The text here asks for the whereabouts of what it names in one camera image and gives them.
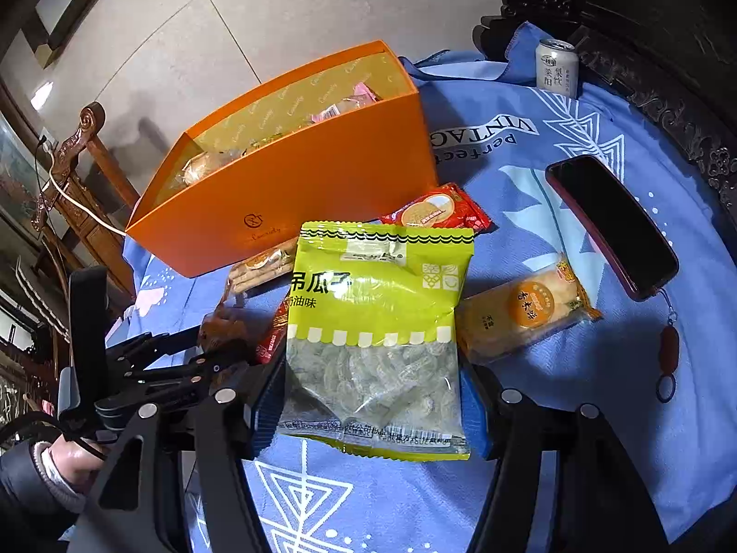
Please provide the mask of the person's left hand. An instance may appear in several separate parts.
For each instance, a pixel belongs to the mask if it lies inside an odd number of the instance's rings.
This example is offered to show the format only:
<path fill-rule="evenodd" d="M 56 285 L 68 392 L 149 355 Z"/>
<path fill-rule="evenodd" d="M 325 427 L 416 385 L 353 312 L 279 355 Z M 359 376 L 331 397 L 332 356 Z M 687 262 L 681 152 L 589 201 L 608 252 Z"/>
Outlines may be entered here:
<path fill-rule="evenodd" d="M 53 443 L 41 441 L 33 447 L 37 472 L 49 490 L 61 498 L 81 497 L 101 471 L 105 451 L 95 443 L 89 448 L 58 437 Z"/>

